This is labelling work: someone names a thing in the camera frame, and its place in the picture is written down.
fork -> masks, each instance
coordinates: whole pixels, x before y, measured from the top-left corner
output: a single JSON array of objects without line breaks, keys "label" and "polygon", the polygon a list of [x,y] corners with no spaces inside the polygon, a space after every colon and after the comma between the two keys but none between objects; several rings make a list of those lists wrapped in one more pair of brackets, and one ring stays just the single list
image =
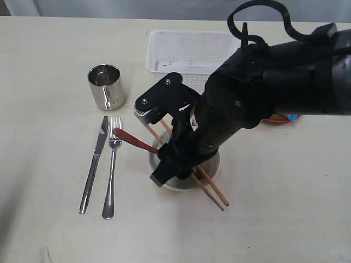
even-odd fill
[{"label": "fork", "polygon": [[109,146],[112,148],[111,154],[111,166],[110,166],[110,177],[109,184],[107,186],[107,192],[105,197],[105,203],[103,207],[103,218],[111,219],[114,217],[115,213],[115,200],[114,200],[114,173],[115,173],[115,162],[116,162],[116,150],[121,146],[122,140],[118,138],[113,130],[115,128],[122,129],[122,119],[121,117],[111,117],[111,129],[109,137]]}]

chopsticks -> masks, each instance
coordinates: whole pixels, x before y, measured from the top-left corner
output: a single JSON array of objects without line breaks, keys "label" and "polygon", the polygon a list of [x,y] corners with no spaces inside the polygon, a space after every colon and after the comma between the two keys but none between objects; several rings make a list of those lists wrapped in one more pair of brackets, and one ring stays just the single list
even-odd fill
[{"label": "chopsticks", "polygon": [[[168,124],[163,119],[161,119],[160,122],[163,125],[163,127],[167,130],[167,132],[169,134],[172,134],[172,128],[170,126],[168,126]],[[162,138],[148,124],[145,124],[143,122],[141,122],[141,123],[146,127],[146,129],[155,137],[155,139],[161,145],[165,144],[165,142],[162,140]],[[195,170],[197,173],[201,174],[204,179],[207,180],[208,184],[211,186],[211,188],[214,190],[214,192],[217,194],[217,196],[223,202],[223,204],[226,207],[229,206],[228,200],[226,199],[224,194],[220,191],[218,186],[213,182],[212,178],[206,173],[206,171],[200,165],[197,165],[195,167]],[[221,204],[214,198],[214,196],[208,191],[208,189],[206,189],[206,187],[202,184],[202,182],[193,173],[190,176],[198,184],[198,186],[203,190],[203,192],[212,200],[212,202],[215,203],[216,206],[218,206],[218,208],[221,211],[224,211],[224,208],[221,206]]]}]

blue object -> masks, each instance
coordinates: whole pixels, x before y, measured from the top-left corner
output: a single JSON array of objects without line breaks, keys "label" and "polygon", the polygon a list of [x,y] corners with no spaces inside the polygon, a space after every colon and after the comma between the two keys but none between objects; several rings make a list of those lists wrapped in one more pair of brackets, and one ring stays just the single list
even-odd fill
[{"label": "blue object", "polygon": [[298,117],[297,114],[284,114],[284,116],[287,117],[291,122],[295,121]]}]

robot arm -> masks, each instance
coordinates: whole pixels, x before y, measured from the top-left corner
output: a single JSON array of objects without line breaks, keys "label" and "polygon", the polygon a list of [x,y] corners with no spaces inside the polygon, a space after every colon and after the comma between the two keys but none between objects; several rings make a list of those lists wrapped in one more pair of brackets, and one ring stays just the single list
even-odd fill
[{"label": "robot arm", "polygon": [[[233,15],[253,5],[278,10],[296,41],[269,47],[248,34],[246,23],[240,32]],[[145,123],[154,124],[167,113],[173,117],[172,136],[160,148],[161,161],[151,175],[159,186],[174,176],[187,178],[239,129],[254,128],[273,113],[351,115],[351,30],[338,32],[328,24],[311,35],[300,34],[286,8],[271,0],[239,6],[228,26],[241,48],[210,75],[202,95],[183,85],[180,74],[170,73],[135,102]]]}]

red handle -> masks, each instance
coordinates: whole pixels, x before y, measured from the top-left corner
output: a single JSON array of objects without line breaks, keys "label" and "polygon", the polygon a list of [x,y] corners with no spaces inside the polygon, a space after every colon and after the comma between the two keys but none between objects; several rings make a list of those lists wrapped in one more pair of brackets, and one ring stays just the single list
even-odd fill
[{"label": "red handle", "polygon": [[115,128],[114,129],[114,134],[118,138],[120,138],[122,141],[125,141],[125,142],[127,142],[127,143],[129,143],[129,144],[131,144],[133,146],[145,149],[145,150],[147,150],[149,152],[158,154],[158,149],[143,143],[142,141],[140,141],[137,138],[135,138],[133,135],[127,133],[126,131],[124,131],[124,130],[122,130],[120,128]]}]

